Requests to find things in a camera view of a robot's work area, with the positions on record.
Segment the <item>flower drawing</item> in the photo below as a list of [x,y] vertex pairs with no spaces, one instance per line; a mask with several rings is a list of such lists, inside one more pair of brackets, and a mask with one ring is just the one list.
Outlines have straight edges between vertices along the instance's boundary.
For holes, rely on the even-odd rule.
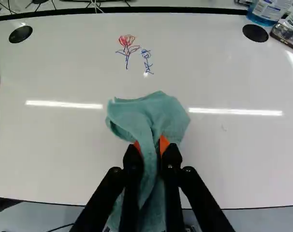
[[124,47],[117,50],[116,53],[120,53],[125,56],[126,69],[128,69],[128,60],[131,53],[140,49],[139,45],[132,45],[135,37],[132,35],[121,35],[118,39],[119,43]]

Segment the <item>green rag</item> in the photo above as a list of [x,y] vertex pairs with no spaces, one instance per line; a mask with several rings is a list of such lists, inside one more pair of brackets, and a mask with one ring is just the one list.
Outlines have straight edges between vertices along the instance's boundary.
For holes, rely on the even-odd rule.
[[[157,91],[142,98],[114,98],[107,106],[106,124],[121,139],[139,142],[144,160],[138,204],[140,232],[162,232],[165,226],[163,181],[158,176],[158,140],[164,135],[171,143],[181,142],[190,118],[175,97]],[[107,226],[118,231],[123,193],[118,197]]]

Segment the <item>label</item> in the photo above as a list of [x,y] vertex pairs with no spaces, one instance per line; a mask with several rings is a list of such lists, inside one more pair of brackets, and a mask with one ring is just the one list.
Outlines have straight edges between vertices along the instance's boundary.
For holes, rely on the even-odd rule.
[[278,21],[292,3],[293,0],[258,0],[252,13],[264,19]]

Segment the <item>black circle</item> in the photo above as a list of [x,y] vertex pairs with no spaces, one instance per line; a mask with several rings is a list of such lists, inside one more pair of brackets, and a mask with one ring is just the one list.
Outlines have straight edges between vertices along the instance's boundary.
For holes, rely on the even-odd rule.
[[33,0],[31,3],[34,3],[34,4],[42,4],[42,3],[45,3],[49,0]]
[[15,29],[9,36],[9,42],[16,44],[26,40],[32,34],[32,27],[22,26]]
[[269,35],[265,29],[254,24],[247,24],[242,28],[243,34],[255,42],[263,43],[269,39]]

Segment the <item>white table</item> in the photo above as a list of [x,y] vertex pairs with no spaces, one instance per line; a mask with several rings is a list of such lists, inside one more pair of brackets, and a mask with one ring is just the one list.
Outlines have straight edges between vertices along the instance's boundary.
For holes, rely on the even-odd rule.
[[[222,208],[293,205],[293,50],[250,41],[246,23],[215,14],[0,22],[0,197],[86,204],[128,145],[104,123],[107,101],[163,90],[191,118],[183,165],[197,169]],[[33,34],[9,43],[24,24]],[[139,52],[125,70],[115,51],[127,33],[152,50],[154,75],[144,77]],[[37,101],[58,107],[29,105]]]

